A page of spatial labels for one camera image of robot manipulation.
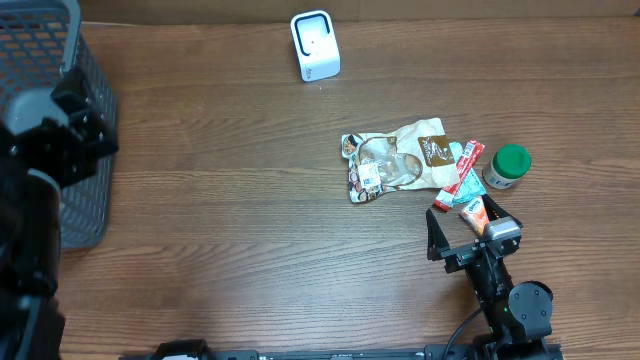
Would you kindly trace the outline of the green lid Knorr jar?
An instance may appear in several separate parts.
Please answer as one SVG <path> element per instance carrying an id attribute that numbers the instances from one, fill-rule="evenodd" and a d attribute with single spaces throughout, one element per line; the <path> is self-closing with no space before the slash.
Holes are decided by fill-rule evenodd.
<path id="1" fill-rule="evenodd" d="M 508 189 L 526 175 L 532 165 L 529 152 L 521 145 L 500 148 L 485 165 L 482 176 L 495 189 Z"/>

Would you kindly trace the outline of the red snack stick packet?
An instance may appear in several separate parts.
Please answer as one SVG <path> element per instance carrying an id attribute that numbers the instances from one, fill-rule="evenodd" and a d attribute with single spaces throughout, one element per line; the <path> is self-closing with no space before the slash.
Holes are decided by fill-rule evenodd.
<path id="1" fill-rule="evenodd" d="M 446 186 L 440 190 L 434 201 L 434 206 L 436 208 L 439 208 L 444 212 L 448 212 L 455 206 L 453 204 L 454 195 L 457 193 L 469 171 L 474 169 L 474 166 L 484 152 L 484 149 L 485 145 L 477 140 L 471 139 L 467 142 L 464 146 L 462 155 L 458 162 L 456 162 L 456 172 L 459 176 L 459 182 L 454 185 Z"/>

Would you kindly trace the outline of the orange tissue packet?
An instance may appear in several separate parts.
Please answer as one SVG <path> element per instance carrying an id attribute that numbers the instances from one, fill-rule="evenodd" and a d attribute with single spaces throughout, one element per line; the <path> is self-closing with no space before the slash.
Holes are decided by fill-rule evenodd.
<path id="1" fill-rule="evenodd" d="M 471 200 L 460 211 L 459 215 L 478 235 L 484 233 L 484 228 L 489 223 L 489 217 L 481 196 L 476 196 Z"/>

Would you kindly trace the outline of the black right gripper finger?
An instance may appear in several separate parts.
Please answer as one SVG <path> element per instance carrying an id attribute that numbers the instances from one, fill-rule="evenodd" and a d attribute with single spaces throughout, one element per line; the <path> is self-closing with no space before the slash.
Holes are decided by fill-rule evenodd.
<path id="1" fill-rule="evenodd" d="M 428 227 L 427 258 L 431 261 L 439 261 L 442 259 L 442 253 L 450 250 L 450 245 L 431 209 L 426 211 L 426 222 Z"/>
<path id="2" fill-rule="evenodd" d="M 523 228 L 523 224 L 517 218 L 499 206 L 488 194 L 481 196 L 489 222 L 484 226 L 485 230 L 499 226 L 510 228 Z"/>

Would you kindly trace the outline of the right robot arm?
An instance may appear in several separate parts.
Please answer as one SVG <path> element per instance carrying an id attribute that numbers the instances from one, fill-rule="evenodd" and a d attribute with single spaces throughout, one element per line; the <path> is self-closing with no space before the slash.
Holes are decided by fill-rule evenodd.
<path id="1" fill-rule="evenodd" d="M 445 345 L 427 345 L 427 359 L 562 360 L 559 344 L 547 344 L 552 334 L 553 292 L 544 283 L 515 285 L 504 258 L 520 248 L 523 224 L 487 194 L 484 233 L 472 243 L 450 246 L 433 211 L 426 212 L 427 258 L 442 261 L 448 273 L 464 271 L 479 303 Z"/>

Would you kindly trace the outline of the teal wet wipes pack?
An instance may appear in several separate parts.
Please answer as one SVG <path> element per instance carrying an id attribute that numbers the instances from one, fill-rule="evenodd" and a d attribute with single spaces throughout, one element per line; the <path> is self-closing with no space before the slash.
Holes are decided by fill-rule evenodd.
<path id="1" fill-rule="evenodd" d="M 458 162 L 464 147 L 458 142 L 451 142 L 449 144 L 455 162 Z M 485 186 L 483 185 L 480 177 L 477 175 L 474 169 L 471 169 L 464 181 L 462 182 L 460 188 L 457 193 L 454 195 L 453 204 L 464 204 L 468 203 L 477 196 L 482 196 L 487 193 Z"/>

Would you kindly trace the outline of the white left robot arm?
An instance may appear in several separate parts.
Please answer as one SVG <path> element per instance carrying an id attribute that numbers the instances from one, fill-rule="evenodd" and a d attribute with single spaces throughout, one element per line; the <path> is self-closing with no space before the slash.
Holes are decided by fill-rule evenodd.
<path id="1" fill-rule="evenodd" d="M 115 130 L 74 66 L 49 98 L 65 115 L 44 112 L 25 128 L 1 128 L 1 357 L 57 359 L 65 326 L 55 298 L 61 254 L 62 189 L 98 171 L 115 154 Z"/>

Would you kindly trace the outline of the beige brown snack bag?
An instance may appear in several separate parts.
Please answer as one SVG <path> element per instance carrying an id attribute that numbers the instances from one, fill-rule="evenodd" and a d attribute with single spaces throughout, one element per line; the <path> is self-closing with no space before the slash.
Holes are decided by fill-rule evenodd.
<path id="1" fill-rule="evenodd" d="M 353 203 L 397 191 L 440 189 L 460 182 L 439 118 L 422 119 L 390 133 L 350 133 L 341 138 Z"/>

